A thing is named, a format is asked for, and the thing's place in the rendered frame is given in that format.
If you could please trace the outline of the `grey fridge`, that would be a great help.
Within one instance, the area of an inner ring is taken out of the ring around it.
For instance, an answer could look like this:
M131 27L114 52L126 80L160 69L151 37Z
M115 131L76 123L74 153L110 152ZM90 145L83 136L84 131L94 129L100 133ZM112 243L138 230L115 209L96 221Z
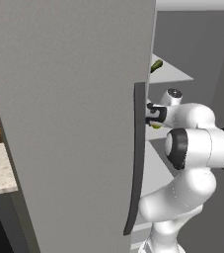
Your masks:
M224 127L224 11L159 12L154 53L191 79L152 84L148 98L157 102L166 89L177 88L185 103L208 106ZM213 173L214 195L179 234L186 253L224 253L224 170Z

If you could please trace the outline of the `green squash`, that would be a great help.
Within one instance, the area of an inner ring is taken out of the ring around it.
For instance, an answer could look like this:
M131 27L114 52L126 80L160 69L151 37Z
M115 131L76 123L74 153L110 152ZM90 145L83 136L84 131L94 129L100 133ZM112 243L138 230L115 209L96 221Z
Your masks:
M153 73L155 70L160 68L163 65L163 61L161 59L158 59L155 61L155 63L151 66L150 72Z

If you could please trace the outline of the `grey freezer rack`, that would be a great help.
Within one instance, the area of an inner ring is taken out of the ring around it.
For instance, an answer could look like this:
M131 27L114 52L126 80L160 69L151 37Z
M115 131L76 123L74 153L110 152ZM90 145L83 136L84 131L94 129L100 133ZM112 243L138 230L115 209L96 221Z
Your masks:
M165 140L146 141L141 195L150 194L167 185L177 174L178 171L165 155Z
M163 60L163 65L150 74L150 84L176 83L192 81L193 78L179 70L174 65Z

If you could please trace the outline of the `grey freezer door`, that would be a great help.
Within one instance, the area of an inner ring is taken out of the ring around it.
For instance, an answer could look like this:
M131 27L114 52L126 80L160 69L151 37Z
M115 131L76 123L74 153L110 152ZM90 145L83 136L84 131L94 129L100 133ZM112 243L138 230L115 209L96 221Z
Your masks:
M154 13L155 0L0 0L0 127L40 253L129 252Z

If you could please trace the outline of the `grey base cupboard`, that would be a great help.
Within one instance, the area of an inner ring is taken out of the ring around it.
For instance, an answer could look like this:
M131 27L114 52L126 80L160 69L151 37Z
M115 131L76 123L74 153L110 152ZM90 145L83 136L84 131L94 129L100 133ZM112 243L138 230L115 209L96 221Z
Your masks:
M0 220L14 253L40 253L21 191L0 195Z

